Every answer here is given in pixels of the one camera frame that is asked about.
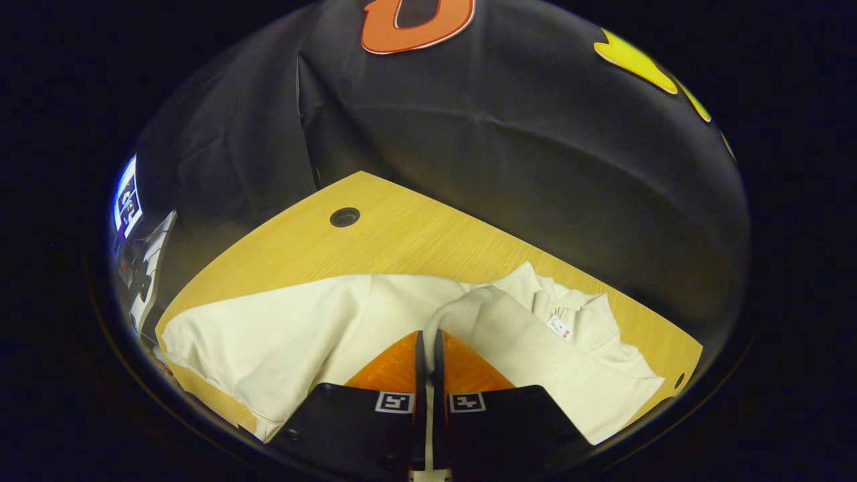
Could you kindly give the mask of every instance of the table surface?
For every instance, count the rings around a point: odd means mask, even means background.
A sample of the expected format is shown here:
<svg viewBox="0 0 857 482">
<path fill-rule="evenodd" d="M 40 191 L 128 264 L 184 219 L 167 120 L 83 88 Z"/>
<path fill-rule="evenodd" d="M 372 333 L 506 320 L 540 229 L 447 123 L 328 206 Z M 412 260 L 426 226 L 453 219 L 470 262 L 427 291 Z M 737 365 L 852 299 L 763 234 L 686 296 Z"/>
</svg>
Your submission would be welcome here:
<svg viewBox="0 0 857 482">
<path fill-rule="evenodd" d="M 360 219 L 351 226 L 333 226 L 331 214 L 346 207 L 357 208 Z M 639 348 L 652 370 L 666 378 L 626 425 L 684 388 L 702 346 L 671 322 L 535 246 L 365 172 L 303 199 L 233 244 L 178 293 L 155 333 L 163 349 L 164 327 L 182 311 L 332 276 L 426 274 L 486 283 L 525 261 L 538 274 L 569 288 L 607 293 L 622 340 Z M 255 417 L 246 406 L 192 371 L 173 363 L 169 366 L 184 389 L 214 412 L 234 425 L 255 430 Z"/>
</svg>

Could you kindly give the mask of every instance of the white t-shirt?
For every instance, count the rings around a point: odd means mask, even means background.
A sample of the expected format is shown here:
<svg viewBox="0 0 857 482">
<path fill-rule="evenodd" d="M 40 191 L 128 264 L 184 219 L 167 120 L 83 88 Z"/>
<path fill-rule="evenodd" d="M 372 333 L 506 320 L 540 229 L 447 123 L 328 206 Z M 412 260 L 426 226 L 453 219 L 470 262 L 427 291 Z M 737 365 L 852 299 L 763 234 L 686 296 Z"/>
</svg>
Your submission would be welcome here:
<svg viewBox="0 0 857 482">
<path fill-rule="evenodd" d="M 545 324 L 554 315 L 568 340 Z M 636 347 L 621 343 L 606 294 L 569 290 L 528 262 L 484 285 L 353 274 L 288 286 L 186 310 L 162 340 L 172 363 L 243 403 L 267 442 L 316 384 L 346 383 L 418 329 L 431 347 L 437 328 L 517 386 L 544 386 L 590 443 L 617 432 L 663 382 Z M 431 368 L 434 352 L 426 353 Z M 549 376 L 546 360 L 569 370 Z"/>
</svg>

